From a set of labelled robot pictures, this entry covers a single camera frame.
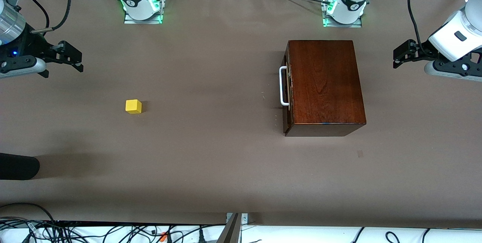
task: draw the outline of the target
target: wooden block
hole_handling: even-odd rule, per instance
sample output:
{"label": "wooden block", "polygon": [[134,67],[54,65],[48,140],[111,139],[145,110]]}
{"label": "wooden block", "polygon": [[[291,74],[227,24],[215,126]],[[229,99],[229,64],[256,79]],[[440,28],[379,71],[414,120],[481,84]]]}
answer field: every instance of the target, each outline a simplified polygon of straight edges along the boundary
{"label": "wooden block", "polygon": [[286,136],[345,136],[366,124],[352,41],[289,41],[282,65]]}
{"label": "wooden block", "polygon": [[125,111],[130,114],[140,114],[142,112],[141,101],[137,99],[125,101]]}

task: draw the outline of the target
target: brown table surface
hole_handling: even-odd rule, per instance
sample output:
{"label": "brown table surface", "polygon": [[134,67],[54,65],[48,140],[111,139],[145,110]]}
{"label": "brown table surface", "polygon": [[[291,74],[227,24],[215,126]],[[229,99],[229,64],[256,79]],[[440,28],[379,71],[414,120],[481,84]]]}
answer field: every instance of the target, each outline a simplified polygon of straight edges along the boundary
{"label": "brown table surface", "polygon": [[[56,24],[66,0],[38,0]],[[392,69],[414,38],[406,0],[370,0],[363,28],[325,28],[302,0],[168,0],[162,25],[124,25],[116,0],[72,0],[47,34],[84,73],[0,81],[2,152],[38,156],[38,179],[0,202],[54,218],[264,224],[481,226],[482,84]],[[20,0],[36,28],[41,11]],[[425,40],[463,0],[413,0]],[[282,133],[278,68],[288,40],[353,40],[367,125],[346,137]],[[145,102],[130,115],[125,100]],[[34,209],[1,215],[44,218]]]}

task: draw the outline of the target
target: wood grain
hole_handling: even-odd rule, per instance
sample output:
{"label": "wood grain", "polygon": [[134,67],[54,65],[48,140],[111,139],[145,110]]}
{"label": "wood grain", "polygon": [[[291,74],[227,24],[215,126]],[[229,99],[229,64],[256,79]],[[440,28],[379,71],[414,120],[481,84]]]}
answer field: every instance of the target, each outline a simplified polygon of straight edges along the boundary
{"label": "wood grain", "polygon": [[365,124],[352,41],[288,42],[294,124]]}

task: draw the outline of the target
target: box handle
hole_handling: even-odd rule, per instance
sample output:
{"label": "box handle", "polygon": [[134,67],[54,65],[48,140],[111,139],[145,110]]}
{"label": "box handle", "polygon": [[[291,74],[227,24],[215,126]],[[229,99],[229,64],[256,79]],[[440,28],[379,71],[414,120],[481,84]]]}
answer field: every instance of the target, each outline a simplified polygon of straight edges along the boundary
{"label": "box handle", "polygon": [[282,70],[287,70],[288,69],[288,66],[281,66],[279,68],[279,101],[281,102],[281,104],[283,106],[289,106],[290,103],[289,102],[284,102],[283,101],[283,76],[281,74],[281,71]]}

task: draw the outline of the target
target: black cylinder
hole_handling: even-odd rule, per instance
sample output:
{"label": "black cylinder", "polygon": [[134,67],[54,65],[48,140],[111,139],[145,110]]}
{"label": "black cylinder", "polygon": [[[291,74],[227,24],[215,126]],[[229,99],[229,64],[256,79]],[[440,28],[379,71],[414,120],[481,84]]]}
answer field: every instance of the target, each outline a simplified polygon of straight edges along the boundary
{"label": "black cylinder", "polygon": [[29,180],[39,169],[35,157],[0,153],[0,180]]}

